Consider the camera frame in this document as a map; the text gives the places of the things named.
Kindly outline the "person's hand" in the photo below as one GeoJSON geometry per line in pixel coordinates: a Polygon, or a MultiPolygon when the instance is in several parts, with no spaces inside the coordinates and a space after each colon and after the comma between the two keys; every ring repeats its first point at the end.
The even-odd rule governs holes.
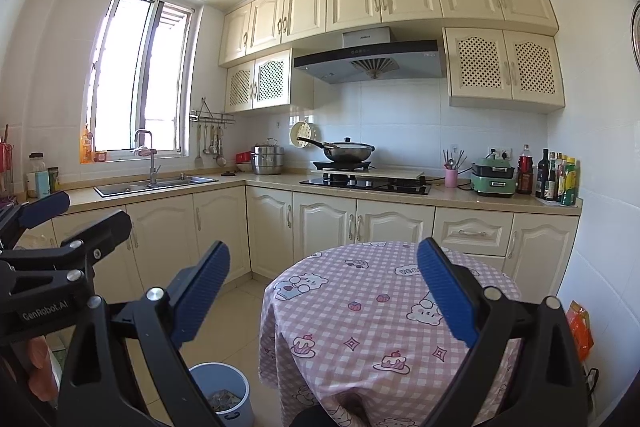
{"type": "Polygon", "coordinates": [[[46,338],[40,336],[29,339],[26,343],[26,352],[32,369],[29,373],[29,389],[43,402],[49,402],[58,396],[58,384],[56,383],[51,353],[46,338]]]}

